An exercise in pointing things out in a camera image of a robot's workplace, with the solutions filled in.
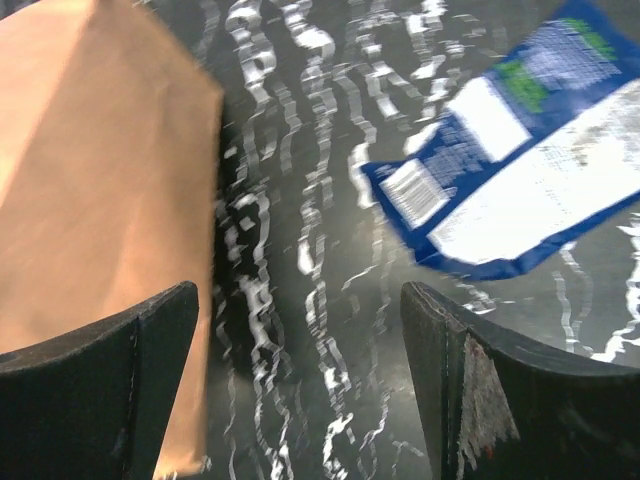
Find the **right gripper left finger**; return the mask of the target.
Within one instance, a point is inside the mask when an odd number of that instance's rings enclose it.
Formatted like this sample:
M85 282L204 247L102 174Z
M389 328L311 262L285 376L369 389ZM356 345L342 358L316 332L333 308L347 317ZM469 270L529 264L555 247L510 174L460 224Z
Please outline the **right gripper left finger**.
M152 478L198 311L182 282L2 354L2 478Z

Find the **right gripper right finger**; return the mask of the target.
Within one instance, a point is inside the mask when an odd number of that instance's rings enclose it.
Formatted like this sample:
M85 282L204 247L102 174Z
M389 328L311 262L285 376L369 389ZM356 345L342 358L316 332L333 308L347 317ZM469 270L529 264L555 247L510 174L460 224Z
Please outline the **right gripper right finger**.
M639 372L499 326L419 282L403 335L436 479L635 479Z

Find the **blue white snack packet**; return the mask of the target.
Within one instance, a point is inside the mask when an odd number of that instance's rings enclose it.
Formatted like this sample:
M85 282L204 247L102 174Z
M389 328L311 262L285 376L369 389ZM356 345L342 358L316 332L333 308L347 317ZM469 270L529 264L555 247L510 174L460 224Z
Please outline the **blue white snack packet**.
M430 140L361 168L422 266L525 274L639 197L639 47L568 1L469 80Z

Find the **brown paper bag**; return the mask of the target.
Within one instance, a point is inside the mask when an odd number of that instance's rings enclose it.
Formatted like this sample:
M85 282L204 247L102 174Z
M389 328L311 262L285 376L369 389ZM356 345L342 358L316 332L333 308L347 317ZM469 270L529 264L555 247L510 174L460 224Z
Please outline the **brown paper bag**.
M179 283L198 319L154 475L202 472L223 92L129 1L1 22L1 356Z

